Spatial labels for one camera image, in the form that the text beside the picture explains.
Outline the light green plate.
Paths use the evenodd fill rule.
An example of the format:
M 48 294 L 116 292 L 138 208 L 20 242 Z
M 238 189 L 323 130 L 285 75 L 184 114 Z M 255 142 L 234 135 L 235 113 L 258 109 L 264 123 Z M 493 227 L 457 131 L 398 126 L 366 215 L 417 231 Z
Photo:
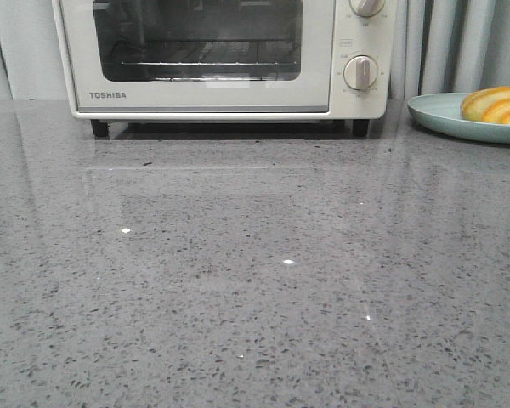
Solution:
M 412 118 L 436 133 L 459 139 L 510 145 L 510 125 L 464 120 L 462 101 L 467 93 L 431 93 L 415 96 L 407 106 Z

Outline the black oven foot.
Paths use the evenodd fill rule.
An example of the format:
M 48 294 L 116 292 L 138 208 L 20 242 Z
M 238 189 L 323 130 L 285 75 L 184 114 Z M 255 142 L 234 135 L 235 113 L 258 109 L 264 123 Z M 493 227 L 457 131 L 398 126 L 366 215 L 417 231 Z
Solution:
M 368 134 L 369 126 L 369 119 L 355 119 L 352 122 L 352 134 L 355 137 L 363 138 Z
M 101 120 L 91 119 L 90 124 L 93 130 L 93 136 L 97 139 L 109 137 L 109 125 Z

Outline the golden croissant bread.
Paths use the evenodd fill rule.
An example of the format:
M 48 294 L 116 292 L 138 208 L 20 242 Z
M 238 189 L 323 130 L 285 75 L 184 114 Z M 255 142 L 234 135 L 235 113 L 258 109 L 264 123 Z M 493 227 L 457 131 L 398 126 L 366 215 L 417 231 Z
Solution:
M 510 86 L 469 94 L 461 103 L 461 116 L 473 122 L 510 125 Z

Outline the black left oven foot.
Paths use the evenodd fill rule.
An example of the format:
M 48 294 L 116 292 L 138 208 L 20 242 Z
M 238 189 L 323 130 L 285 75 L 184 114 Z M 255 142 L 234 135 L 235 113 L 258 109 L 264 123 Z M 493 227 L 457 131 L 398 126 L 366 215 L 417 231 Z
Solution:
M 97 139 L 109 137 L 109 125 L 101 120 L 91 119 L 90 124 L 93 130 L 93 136 Z

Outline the glass oven door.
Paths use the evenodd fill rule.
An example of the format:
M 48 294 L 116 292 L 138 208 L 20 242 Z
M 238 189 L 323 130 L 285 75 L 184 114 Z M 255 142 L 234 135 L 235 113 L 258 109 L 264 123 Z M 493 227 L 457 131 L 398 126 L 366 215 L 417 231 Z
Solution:
M 74 104 L 81 113 L 326 111 L 330 104 L 332 1 L 59 1 Z M 301 46 L 291 81 L 115 82 L 101 54 L 125 39 L 290 40 Z

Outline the lower beige oven knob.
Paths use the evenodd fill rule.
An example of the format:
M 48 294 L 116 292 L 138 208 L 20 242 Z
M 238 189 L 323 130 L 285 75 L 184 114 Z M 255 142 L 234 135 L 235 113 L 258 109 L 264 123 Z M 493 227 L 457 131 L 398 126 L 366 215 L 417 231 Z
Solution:
M 366 55 L 352 58 L 343 70 L 344 81 L 350 88 L 357 91 L 367 91 L 376 81 L 377 75 L 376 61 Z

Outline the white Toshiba toaster oven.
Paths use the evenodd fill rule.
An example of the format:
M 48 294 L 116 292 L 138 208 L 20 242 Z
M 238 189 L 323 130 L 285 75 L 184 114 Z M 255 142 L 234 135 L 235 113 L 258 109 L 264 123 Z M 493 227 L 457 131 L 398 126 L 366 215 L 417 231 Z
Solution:
M 349 1 L 332 1 L 336 11 L 331 49 L 330 104 L 320 112 L 117 112 L 81 113 L 74 104 L 73 82 L 65 51 L 64 30 L 54 2 L 54 18 L 59 39 L 59 49 L 65 73 L 65 85 L 73 116 L 106 122 L 312 122 L 377 119 L 385 110 L 388 98 L 390 63 L 393 53 L 395 17 L 398 4 L 385 1 L 382 10 L 371 18 L 359 17 L 350 8 Z M 345 65 L 354 57 L 366 55 L 374 59 L 378 75 L 367 91 L 350 88 L 343 78 Z

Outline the upper beige oven knob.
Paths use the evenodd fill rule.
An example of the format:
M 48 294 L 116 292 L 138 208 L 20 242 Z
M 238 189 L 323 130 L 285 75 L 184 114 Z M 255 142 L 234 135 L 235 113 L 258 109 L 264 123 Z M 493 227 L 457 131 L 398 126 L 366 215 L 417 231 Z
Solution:
M 354 14 L 363 18 L 371 18 L 378 14 L 385 0 L 350 0 L 349 5 Z

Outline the beige oven knob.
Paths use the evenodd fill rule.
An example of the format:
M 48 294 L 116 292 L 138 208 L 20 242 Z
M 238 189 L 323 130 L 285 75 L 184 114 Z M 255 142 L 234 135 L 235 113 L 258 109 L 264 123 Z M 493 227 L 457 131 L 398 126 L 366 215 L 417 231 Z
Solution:
M 378 14 L 385 0 L 350 0 L 349 5 L 354 14 L 363 18 L 371 18 Z
M 344 81 L 350 88 L 357 91 L 367 91 L 376 81 L 377 75 L 376 61 L 366 55 L 352 58 L 343 70 Z

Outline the black right oven foot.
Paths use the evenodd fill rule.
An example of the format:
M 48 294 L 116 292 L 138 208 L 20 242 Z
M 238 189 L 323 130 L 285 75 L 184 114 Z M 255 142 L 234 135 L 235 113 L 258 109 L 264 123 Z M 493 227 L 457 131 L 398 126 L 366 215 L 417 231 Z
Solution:
M 369 126 L 369 119 L 355 119 L 352 122 L 352 134 L 355 137 L 363 138 L 368 134 Z

